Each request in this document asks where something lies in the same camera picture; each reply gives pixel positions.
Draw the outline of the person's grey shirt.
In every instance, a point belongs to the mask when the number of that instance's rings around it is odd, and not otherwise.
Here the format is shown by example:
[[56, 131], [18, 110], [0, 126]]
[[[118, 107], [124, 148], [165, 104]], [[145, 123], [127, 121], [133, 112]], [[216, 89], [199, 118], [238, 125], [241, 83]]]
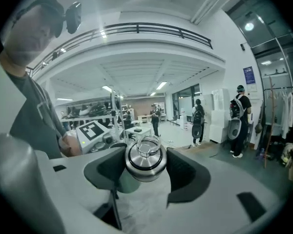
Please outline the person's grey shirt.
[[26, 98], [11, 127], [10, 135], [26, 141], [35, 150], [45, 152], [49, 159], [61, 158], [66, 131], [48, 92], [29, 75], [7, 75]]

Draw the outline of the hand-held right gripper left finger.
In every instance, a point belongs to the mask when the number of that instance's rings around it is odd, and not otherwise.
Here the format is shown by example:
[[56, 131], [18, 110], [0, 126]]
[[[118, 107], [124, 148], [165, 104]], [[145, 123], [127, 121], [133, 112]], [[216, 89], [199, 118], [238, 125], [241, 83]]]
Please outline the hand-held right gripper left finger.
[[116, 194], [125, 150], [59, 159], [42, 155], [42, 179], [65, 234], [124, 234]]

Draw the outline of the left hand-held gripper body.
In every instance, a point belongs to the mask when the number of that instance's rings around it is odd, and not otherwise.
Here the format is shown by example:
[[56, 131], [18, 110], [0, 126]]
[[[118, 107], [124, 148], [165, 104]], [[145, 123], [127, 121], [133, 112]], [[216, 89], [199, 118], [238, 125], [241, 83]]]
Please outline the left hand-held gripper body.
[[76, 134], [83, 153], [105, 150], [113, 143], [110, 130], [96, 120], [77, 127]]

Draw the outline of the black balcony railing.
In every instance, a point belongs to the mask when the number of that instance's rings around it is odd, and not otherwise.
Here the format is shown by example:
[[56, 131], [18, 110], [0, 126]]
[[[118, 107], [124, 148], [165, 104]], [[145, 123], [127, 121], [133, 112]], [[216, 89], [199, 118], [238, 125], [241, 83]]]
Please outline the black balcony railing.
[[176, 36], [182, 39], [188, 39], [197, 43], [200, 43], [208, 48], [212, 49], [211, 39], [202, 36], [193, 31], [180, 28], [173, 25], [152, 23], [152, 22], [125, 22], [111, 24], [103, 27], [102, 30], [96, 28], [84, 33], [81, 33], [64, 43], [60, 44], [50, 53], [48, 53], [44, 58], [42, 58], [33, 68], [27, 67], [26, 72], [32, 77], [39, 70], [43, 69], [50, 62], [54, 61], [56, 58], [62, 54], [79, 47], [85, 42], [91, 42], [94, 39], [103, 39], [109, 35], [119, 35], [119, 34], [141, 34], [141, 33], [159, 33], [164, 35]]

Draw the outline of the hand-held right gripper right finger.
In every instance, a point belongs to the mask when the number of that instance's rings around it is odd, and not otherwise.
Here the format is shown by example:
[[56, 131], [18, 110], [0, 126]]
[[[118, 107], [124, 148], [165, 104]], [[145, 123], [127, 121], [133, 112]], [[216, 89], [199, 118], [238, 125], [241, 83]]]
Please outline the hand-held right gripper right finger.
[[168, 149], [167, 168], [130, 203], [127, 234], [260, 234], [285, 199], [250, 173]]

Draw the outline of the blue wall poster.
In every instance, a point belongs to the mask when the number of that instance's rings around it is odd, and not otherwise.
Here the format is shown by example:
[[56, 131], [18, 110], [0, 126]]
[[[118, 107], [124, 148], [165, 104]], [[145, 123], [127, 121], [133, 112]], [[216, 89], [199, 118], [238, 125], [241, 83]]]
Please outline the blue wall poster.
[[245, 80], [246, 80], [247, 85], [256, 84], [253, 68], [251, 66], [244, 68], [243, 72], [244, 72], [244, 76], [245, 76]]

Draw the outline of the white side table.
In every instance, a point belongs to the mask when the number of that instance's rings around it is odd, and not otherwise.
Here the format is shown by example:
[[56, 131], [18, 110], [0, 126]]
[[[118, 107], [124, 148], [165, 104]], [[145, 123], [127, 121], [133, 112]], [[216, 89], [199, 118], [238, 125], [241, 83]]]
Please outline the white side table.
[[[136, 128], [140, 128], [142, 129], [141, 132], [134, 132], [134, 129]], [[129, 137], [129, 134], [133, 134], [135, 136], [135, 139], [140, 139], [145, 135], [150, 135], [151, 134], [151, 128], [149, 127], [140, 127], [140, 126], [135, 126], [135, 127], [131, 127], [129, 129], [125, 130], [126, 136]]]

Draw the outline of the small silver bottle cap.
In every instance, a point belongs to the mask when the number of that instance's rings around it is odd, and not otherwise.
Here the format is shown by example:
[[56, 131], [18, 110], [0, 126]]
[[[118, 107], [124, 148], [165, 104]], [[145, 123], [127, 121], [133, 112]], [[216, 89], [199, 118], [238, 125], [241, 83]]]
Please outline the small silver bottle cap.
[[152, 182], [167, 165], [167, 152], [155, 135], [144, 135], [126, 148], [127, 171], [140, 182]]

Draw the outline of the person's left hand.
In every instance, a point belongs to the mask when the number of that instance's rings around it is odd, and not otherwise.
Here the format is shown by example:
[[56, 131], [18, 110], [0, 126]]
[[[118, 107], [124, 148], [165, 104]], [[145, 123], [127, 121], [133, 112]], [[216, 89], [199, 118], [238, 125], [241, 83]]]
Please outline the person's left hand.
[[80, 150], [78, 140], [73, 136], [66, 135], [60, 138], [59, 146], [61, 153], [66, 157], [80, 156], [83, 154]]

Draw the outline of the coat rack with clothes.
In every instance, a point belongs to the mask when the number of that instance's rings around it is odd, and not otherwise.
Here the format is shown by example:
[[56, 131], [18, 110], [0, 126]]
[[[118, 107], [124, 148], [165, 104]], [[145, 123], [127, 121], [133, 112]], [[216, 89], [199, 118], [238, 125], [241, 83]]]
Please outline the coat rack with clothes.
[[287, 164], [293, 153], [293, 86], [283, 86], [269, 76], [265, 92], [264, 166], [268, 160], [279, 159]]

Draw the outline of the dark framed window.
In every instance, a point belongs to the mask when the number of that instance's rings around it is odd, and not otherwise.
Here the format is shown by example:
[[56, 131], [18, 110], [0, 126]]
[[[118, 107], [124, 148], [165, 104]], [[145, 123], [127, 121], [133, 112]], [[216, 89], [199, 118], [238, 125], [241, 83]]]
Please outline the dark framed window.
[[191, 122], [192, 108], [195, 107], [195, 97], [200, 96], [200, 94], [201, 90], [199, 84], [173, 93], [173, 116], [179, 119], [181, 115], [185, 115], [187, 117], [187, 121]]

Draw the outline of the dark metal canister body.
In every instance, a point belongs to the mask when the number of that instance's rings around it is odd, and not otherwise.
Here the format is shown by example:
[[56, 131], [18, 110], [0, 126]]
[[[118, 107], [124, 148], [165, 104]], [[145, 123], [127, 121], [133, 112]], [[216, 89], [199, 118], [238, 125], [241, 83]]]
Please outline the dark metal canister body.
[[119, 178], [117, 190], [124, 194], [130, 194], [138, 190], [140, 185], [141, 185], [140, 181], [136, 180], [127, 171], [127, 169], [124, 169]]

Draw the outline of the white foam box stack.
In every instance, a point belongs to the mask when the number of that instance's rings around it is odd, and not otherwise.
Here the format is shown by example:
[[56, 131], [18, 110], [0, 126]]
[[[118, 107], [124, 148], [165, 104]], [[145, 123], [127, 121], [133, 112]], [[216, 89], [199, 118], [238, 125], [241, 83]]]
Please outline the white foam box stack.
[[223, 143], [228, 137], [230, 120], [230, 95], [228, 89], [222, 88], [212, 91], [213, 110], [209, 130], [210, 140]]

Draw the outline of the white shelf rack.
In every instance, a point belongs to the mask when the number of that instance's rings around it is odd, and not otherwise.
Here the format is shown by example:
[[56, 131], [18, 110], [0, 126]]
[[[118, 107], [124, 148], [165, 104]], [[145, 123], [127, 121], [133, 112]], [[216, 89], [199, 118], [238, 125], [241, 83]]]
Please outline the white shelf rack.
[[65, 106], [62, 108], [60, 122], [69, 136], [76, 137], [78, 127], [97, 121], [108, 129], [115, 126], [114, 116], [117, 118], [119, 128], [129, 129], [136, 126], [131, 117], [131, 107], [122, 102], [123, 97], [116, 94], [114, 98], [116, 109], [113, 110], [112, 97], [93, 100], [90, 103]]

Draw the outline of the black grey backpack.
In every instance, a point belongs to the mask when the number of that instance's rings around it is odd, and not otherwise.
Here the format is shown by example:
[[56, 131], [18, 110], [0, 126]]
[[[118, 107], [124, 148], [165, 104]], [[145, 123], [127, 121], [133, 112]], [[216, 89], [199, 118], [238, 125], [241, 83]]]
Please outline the black grey backpack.
[[230, 102], [230, 116], [231, 118], [241, 118], [244, 114], [242, 103], [239, 99], [234, 98]]
[[204, 123], [204, 115], [201, 111], [197, 110], [193, 115], [193, 124], [201, 125]]

